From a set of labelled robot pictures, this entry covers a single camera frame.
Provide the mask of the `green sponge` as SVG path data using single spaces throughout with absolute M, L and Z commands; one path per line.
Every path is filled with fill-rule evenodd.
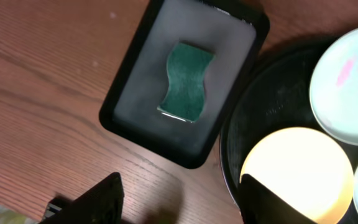
M 215 54 L 195 46 L 177 43 L 166 62 L 168 90 L 157 109 L 162 113 L 196 122 L 204 108 L 204 77 Z

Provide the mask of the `yellow plate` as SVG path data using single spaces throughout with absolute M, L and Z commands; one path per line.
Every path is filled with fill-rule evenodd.
M 342 147 L 311 128 L 285 128 L 260 140 L 241 174 L 249 174 L 316 223 L 338 223 L 349 208 L 354 174 Z

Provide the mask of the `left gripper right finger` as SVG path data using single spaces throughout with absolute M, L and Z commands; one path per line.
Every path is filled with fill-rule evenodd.
M 249 174 L 239 184 L 239 208 L 245 224 L 314 223 Z

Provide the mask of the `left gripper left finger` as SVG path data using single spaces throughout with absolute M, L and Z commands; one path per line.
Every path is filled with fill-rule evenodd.
M 113 172 L 75 200 L 53 198 L 40 224 L 118 224 L 123 203 L 121 175 Z

